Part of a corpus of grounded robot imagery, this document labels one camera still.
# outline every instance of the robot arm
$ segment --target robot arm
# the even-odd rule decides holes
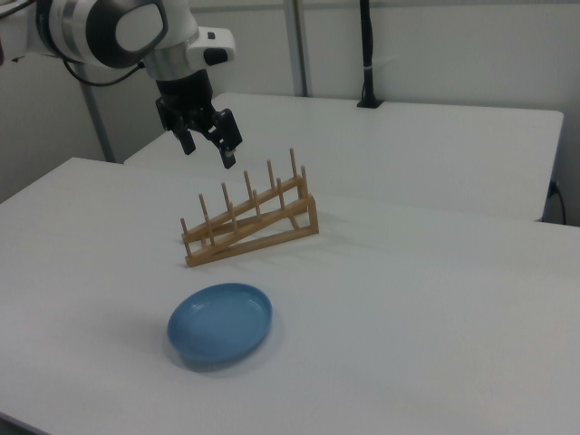
[[[206,71],[234,59],[234,38],[199,27],[189,0],[7,1],[0,0],[0,65],[27,53],[110,68],[143,61],[161,94],[163,127],[185,153],[195,149],[194,130],[216,145],[226,168],[236,162],[242,138],[231,111],[214,109]]]

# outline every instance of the wooden peg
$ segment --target wooden peg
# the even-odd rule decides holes
[[[203,211],[203,214],[207,216],[208,209],[206,208],[206,201],[204,201],[202,194],[199,194],[199,203],[201,204],[201,211]]]
[[[292,161],[292,173],[294,174],[294,178],[298,178],[298,172],[296,171],[296,160],[294,157],[294,148],[290,149],[290,160]]]
[[[188,242],[185,242],[185,251],[188,253],[188,256],[191,256],[191,249],[189,248]]]
[[[181,227],[183,228],[183,234],[187,234],[188,227],[185,225],[185,219],[183,217],[181,218]]]
[[[209,242],[211,243],[211,246],[214,246],[216,244],[216,240],[214,239],[214,232],[211,229],[211,222],[209,221],[209,216],[205,214],[203,215],[203,217],[206,220],[206,226],[208,227]]]
[[[234,227],[234,233],[236,233],[237,232],[236,213],[234,213],[234,205],[231,202],[227,203],[227,212],[229,213],[229,216],[232,219],[232,226]]]
[[[252,198],[254,199],[254,207],[256,207],[257,220],[262,218],[262,212],[260,211],[260,203],[257,200],[257,191],[252,191]]]
[[[224,199],[226,200],[226,206],[229,207],[229,195],[227,194],[226,183],[221,183],[221,189],[224,191]]]
[[[272,161],[268,161],[268,175],[270,176],[270,187],[272,188],[272,190],[274,190],[276,188],[276,186],[274,185],[274,171],[272,170]]]
[[[276,179],[276,182],[278,183],[278,196],[280,197],[280,209],[284,210],[286,208],[286,205],[284,203],[284,192],[282,191],[282,180]]]
[[[300,170],[302,171],[302,186],[304,189],[304,197],[307,198],[308,197],[308,181],[306,180],[306,167],[303,166],[300,168]]]
[[[308,217],[310,218],[310,228],[318,234],[318,214],[316,213],[316,201],[314,201],[314,197],[312,195],[308,196],[308,201],[310,204],[308,205]]]
[[[250,202],[252,201],[252,186],[250,185],[250,177],[247,175],[247,170],[244,171],[244,179],[246,179],[246,187],[247,187],[247,195],[250,198]]]
[[[296,220],[296,218],[294,216],[290,217],[290,223],[292,224],[293,229],[300,229],[300,226],[298,225],[298,221]]]

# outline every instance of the white wall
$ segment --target white wall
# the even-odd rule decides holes
[[[358,9],[304,14],[313,95],[359,99]],[[377,7],[372,25],[375,61],[394,57],[375,72],[379,97],[563,112],[555,178],[580,225],[580,5]],[[547,215],[559,221],[554,200]]]
[[[0,102],[0,202],[71,157],[103,159],[81,87],[62,62],[5,62]]]
[[[262,0],[261,3],[274,2]],[[295,94],[284,9],[281,2],[276,3],[280,6],[237,11],[204,12],[202,8],[195,14],[199,25],[228,28],[236,38],[236,60],[208,69],[214,95],[222,92]],[[228,5],[228,1],[218,6],[223,5]],[[120,75],[94,68],[89,73],[99,81]],[[118,85],[93,92],[117,161],[123,162],[163,132],[155,108],[159,92],[145,71]]]

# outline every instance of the black cable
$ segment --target black cable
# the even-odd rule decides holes
[[[64,59],[63,59],[63,63],[64,63],[64,66],[66,67],[66,69],[68,70],[68,72],[72,75],[72,77],[74,77],[76,80],[78,80],[82,84],[87,84],[89,86],[94,86],[96,88],[103,88],[105,86],[112,86],[113,84],[120,83],[123,80],[126,80],[129,77],[131,77],[138,70],[140,70],[142,68],[145,68],[145,64],[143,62],[139,62],[139,63],[137,63],[137,66],[135,68],[133,68],[132,70],[130,70],[126,74],[122,75],[118,79],[113,80],[112,82],[96,83],[96,82],[90,82],[90,81],[88,81],[86,79],[83,79],[79,74],[77,74],[74,71],[73,68],[71,68],[71,65],[69,65],[69,63],[66,60],[64,60]]]
[[[3,18],[6,18],[7,16],[13,15],[15,13],[17,13],[18,11],[23,10],[25,7],[30,6],[32,3],[34,3],[36,0],[26,0],[24,3],[19,4],[16,7],[13,7],[12,9],[3,12],[0,14],[0,20]]]

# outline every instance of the blue plate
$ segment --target blue plate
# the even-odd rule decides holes
[[[194,363],[223,363],[254,349],[272,322],[272,305],[251,285],[220,284],[191,295],[169,319],[169,342]]]

